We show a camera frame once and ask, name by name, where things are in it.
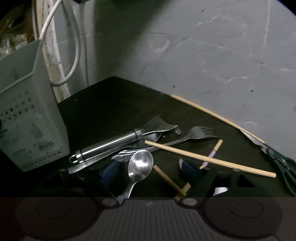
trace plastic basket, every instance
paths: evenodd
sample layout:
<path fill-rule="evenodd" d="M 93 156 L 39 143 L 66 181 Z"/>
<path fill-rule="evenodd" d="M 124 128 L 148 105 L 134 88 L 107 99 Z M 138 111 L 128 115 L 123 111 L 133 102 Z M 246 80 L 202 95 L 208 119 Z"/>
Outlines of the plastic basket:
<path fill-rule="evenodd" d="M 0 60 L 0 120 L 0 149 L 22 171 L 70 152 L 39 40 Z"/>

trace fork handle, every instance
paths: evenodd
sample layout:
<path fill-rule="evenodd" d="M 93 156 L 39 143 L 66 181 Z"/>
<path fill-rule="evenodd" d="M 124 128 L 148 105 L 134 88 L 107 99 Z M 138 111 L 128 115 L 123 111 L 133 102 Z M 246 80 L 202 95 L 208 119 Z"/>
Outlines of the fork handle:
<path fill-rule="evenodd" d="M 188 137 L 185 136 L 185 137 L 183 137 L 183 138 L 181 138 L 179 140 L 172 141 L 172 142 L 169 142 L 169 143 L 166 143 L 166 144 L 163 144 L 163 145 L 165 145 L 165 146 L 172 146 L 172 145 L 175 145 L 175 144 L 184 142 L 187 139 L 188 139 Z M 113 160 L 116 160 L 116 161 L 120 161 L 120 162 L 126 162 L 126 161 L 129 161 L 129 159 L 132 157 L 132 155 L 134 153 L 136 153 L 137 151 L 139 151 L 139 150 L 147 150 L 149 152 L 154 152 L 154 151 L 159 150 L 159 148 L 158 147 L 149 146 L 149 147 L 142 148 L 142 149 L 123 150 L 120 153 L 118 153 L 117 155 L 113 156 L 112 159 Z"/>

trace wall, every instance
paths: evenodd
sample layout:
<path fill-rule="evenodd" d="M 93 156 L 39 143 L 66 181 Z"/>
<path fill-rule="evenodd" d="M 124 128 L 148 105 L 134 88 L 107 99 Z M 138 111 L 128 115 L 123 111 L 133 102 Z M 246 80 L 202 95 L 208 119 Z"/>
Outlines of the wall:
<path fill-rule="evenodd" d="M 91 0 L 74 10 L 90 85 L 117 75 L 180 95 L 296 158 L 296 19 L 278 1 Z"/>

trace black table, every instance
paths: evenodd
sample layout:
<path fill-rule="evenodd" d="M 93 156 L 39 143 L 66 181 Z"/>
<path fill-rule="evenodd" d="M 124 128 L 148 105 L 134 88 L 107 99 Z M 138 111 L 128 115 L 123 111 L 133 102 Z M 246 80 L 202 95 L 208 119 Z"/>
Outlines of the black table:
<path fill-rule="evenodd" d="M 71 155 L 94 143 L 140 128 L 154 116 L 160 115 L 167 123 L 179 125 L 182 131 L 179 136 L 170 134 L 162 137 L 160 143 L 179 139 L 194 126 L 207 126 L 215 129 L 223 140 L 215 158 L 275 172 L 260 148 L 252 144 L 239 130 L 168 95 L 118 77 L 110 77 L 92 85 L 62 101 L 58 107 L 67 127 Z M 175 147 L 208 156 L 218 140 L 187 141 Z M 57 170 L 69 167 L 68 158 L 67 156 L 32 171 L 14 175 L 19 191 L 23 191 L 19 196 L 29 193 Z M 180 172 L 179 158 L 197 165 L 202 164 L 199 160 L 164 150 L 154 152 L 153 158 L 154 164 L 181 188 L 186 184 L 186 180 Z M 110 159 L 111 157 L 105 158 L 90 168 L 103 168 L 110 163 Z M 232 171 L 213 164 L 209 164 L 208 167 Z M 115 196 L 121 194 L 128 183 L 127 163 L 122 164 L 120 170 L 121 173 L 110 185 L 110 190 Z M 88 168 L 73 175 L 83 177 L 87 173 Z M 280 177 L 270 178 L 250 173 L 245 175 L 254 185 L 260 185 L 272 196 L 290 196 Z M 177 192 L 152 170 L 144 181 L 134 186 L 131 197 L 172 198 L 176 194 Z"/>

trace wooden chopstick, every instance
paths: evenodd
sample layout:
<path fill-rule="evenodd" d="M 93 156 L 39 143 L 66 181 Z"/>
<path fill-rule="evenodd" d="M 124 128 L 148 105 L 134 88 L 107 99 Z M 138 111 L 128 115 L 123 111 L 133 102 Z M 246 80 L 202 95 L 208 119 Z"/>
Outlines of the wooden chopstick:
<path fill-rule="evenodd" d="M 221 139 L 217 142 L 217 144 L 215 145 L 215 147 L 213 148 L 213 150 L 212 150 L 211 153 L 209 154 L 209 157 L 213 157 L 213 156 L 216 154 L 216 152 L 217 152 L 217 150 L 219 149 L 219 147 L 221 146 L 222 142 L 223 142 L 223 140 L 221 140 Z M 206 164 L 205 164 L 205 162 L 204 162 L 204 163 L 200 166 L 200 169 L 203 169 L 205 166 L 206 166 Z M 182 190 L 183 190 L 184 192 L 187 192 L 190 188 L 191 188 L 191 185 L 190 185 L 189 183 L 187 183 L 187 184 L 182 188 Z M 176 199 L 177 201 L 179 201 L 179 200 L 181 199 L 181 197 L 182 197 L 182 196 L 178 193 L 178 194 L 174 197 L 174 199 Z"/>
<path fill-rule="evenodd" d="M 184 192 L 177 184 L 173 182 L 157 165 L 153 166 L 153 169 L 158 172 L 159 175 L 163 177 L 177 192 L 179 192 L 182 196 L 186 196 L 186 192 Z"/>
<path fill-rule="evenodd" d="M 214 116 L 214 117 L 216 117 L 217 119 L 219 119 L 219 120 L 221 120 L 221 121 L 223 121 L 223 122 L 225 122 L 225 123 L 227 123 L 227 124 L 229 124 L 229 125 L 231 125 L 231 126 L 237 128 L 237 129 L 239 129 L 239 130 L 242 130 L 242 131 L 248 133 L 248 134 L 251 135 L 252 137 L 256 138 L 258 141 L 260 141 L 260 142 L 262 142 L 262 143 L 265 143 L 265 141 L 263 141 L 263 140 L 260 139 L 259 137 L 255 136 L 255 135 L 252 134 L 251 132 L 248 132 L 248 131 L 245 130 L 244 128 L 242 128 L 242 127 L 240 127 L 239 125 L 237 125 L 237 124 L 231 122 L 230 120 L 227 120 L 226 118 L 224 118 L 224 117 L 222 117 L 222 116 L 220 116 L 220 115 L 214 113 L 213 111 L 210 111 L 210 110 L 208 110 L 208 109 L 206 109 L 206 108 L 204 108 L 204 107 L 202 107 L 202 106 L 200 106 L 200 105 L 198 105 L 198 104 L 195 104 L 195 103 L 193 103 L 193 102 L 191 102 L 191 101 L 189 101 L 189 100 L 186 100 L 186 99 L 184 99 L 184 98 L 182 98 L 182 97 L 180 97 L 180 96 L 178 96 L 178 95 L 174 95 L 174 94 L 173 94 L 173 95 L 171 95 L 171 97 L 174 98 L 174 99 L 176 99 L 176 100 L 179 100 L 179 101 L 181 101 L 181 102 L 183 102 L 183 103 L 186 103 L 186 104 L 188 104 L 188 105 L 191 105 L 191 106 L 193 106 L 193 107 L 195 107 L 195 108 L 197 108 L 197 109 L 199 109 L 199 110 L 201 110 L 201 111 L 203 111 L 203 112 L 205 112 L 205 113 L 207 113 L 207 114 L 209 114 L 209 115 L 211 115 L 211 116 Z"/>
<path fill-rule="evenodd" d="M 150 145 L 150 146 L 154 146 L 154 147 L 157 147 L 157 148 L 160 148 L 160 149 L 164 149 L 164 150 L 167 150 L 167 151 L 170 151 L 170 152 L 174 152 L 174 153 L 177 153 L 177 154 L 180 154 L 180 155 L 183 155 L 183 156 L 199 159 L 199 160 L 206 161 L 206 162 L 209 162 L 209 163 L 214 163 L 214 164 L 217 164 L 217 165 L 220 165 L 220 166 L 229 167 L 229 168 L 232 168 L 232 169 L 239 169 L 239 170 L 242 170 L 244 172 L 254 173 L 254 174 L 261 175 L 261 176 L 266 176 L 266 177 L 273 177 L 273 178 L 276 177 L 276 174 L 273 173 L 273 172 L 267 172 L 267 171 L 264 171 L 264 170 L 239 165 L 239 164 L 235 164 L 235 163 L 231 163 L 231 162 L 211 158 L 211 157 L 208 157 L 208 156 L 195 154 L 195 153 L 192 153 L 192 152 L 189 152 L 189 151 L 180 150 L 180 149 L 177 149 L 177 148 L 173 148 L 173 147 L 170 147 L 170 146 L 165 146 L 165 145 L 154 143 L 154 142 L 151 142 L 151 141 L 146 140 L 145 144 Z"/>

